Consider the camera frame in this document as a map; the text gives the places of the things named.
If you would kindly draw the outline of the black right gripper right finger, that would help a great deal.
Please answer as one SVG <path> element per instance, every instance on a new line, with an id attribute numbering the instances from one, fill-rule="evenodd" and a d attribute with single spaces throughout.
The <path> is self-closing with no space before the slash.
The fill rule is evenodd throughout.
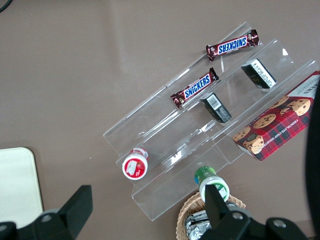
<path id="1" fill-rule="evenodd" d="M 214 185 L 205 186 L 205 211 L 211 225 L 205 240 L 246 240 L 250 218 L 241 211 L 230 210 Z"/>

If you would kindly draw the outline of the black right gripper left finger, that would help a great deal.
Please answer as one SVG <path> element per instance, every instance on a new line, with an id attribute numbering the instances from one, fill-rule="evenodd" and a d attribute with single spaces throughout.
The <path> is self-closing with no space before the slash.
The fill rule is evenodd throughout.
<path id="1" fill-rule="evenodd" d="M 57 212 L 39 216 L 32 235 L 35 240 L 75 240 L 92 211 L 92 186 L 82 185 Z"/>

